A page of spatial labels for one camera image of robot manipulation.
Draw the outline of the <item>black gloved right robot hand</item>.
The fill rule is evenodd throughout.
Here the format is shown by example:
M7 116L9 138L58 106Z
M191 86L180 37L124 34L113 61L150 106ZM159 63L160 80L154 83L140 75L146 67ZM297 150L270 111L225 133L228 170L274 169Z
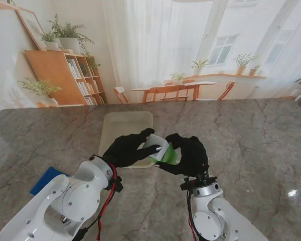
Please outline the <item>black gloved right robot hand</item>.
M175 133L167 136L166 141L173 145L174 150L181 149L181 160L176 165L156 162L157 167L174 175L188 177L196 177L208 170L206 149L196 136L186 138Z

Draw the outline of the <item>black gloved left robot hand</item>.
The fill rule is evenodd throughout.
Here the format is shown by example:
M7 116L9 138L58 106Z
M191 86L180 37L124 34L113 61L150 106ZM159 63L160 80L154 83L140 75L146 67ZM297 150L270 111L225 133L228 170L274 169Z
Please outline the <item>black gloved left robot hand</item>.
M111 163L115 168L129 167L160 150L161 147L159 145L151 145L144 149L139 149L139 146L145 143L147 138L154 133L154 129L147 128L139 134L120 136L107 149L102 159L107 163Z

